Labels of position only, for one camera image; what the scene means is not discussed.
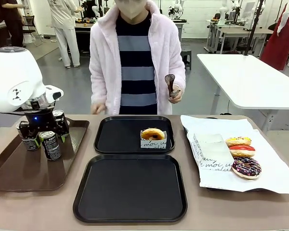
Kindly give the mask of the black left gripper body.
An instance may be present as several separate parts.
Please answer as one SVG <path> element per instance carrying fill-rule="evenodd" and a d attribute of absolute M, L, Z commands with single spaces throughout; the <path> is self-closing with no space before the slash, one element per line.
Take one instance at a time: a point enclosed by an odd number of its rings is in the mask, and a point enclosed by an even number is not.
<path fill-rule="evenodd" d="M 33 113 L 25 113 L 30 126 L 38 132 L 57 131 L 57 123 L 53 117 L 53 109 L 44 109 Z"/>

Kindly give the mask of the person's right hand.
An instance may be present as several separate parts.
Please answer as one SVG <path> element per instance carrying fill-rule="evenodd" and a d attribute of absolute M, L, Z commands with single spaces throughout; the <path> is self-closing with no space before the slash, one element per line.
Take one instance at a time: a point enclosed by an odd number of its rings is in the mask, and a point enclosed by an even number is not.
<path fill-rule="evenodd" d="M 93 103 L 91 105 L 91 114 L 92 115 L 98 115 L 100 113 L 104 113 L 105 108 L 106 108 L 106 106 L 104 103 Z"/>

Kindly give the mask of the person's left hand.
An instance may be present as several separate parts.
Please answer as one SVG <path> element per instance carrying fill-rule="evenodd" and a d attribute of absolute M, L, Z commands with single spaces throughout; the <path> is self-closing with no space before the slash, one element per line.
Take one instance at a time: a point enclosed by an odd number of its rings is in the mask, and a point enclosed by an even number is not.
<path fill-rule="evenodd" d="M 177 85 L 173 85 L 172 91 L 170 92 L 170 96 L 168 99 L 169 102 L 172 104 L 179 103 L 182 99 L 182 94 L 183 91 L 181 90 L 181 88 Z"/>

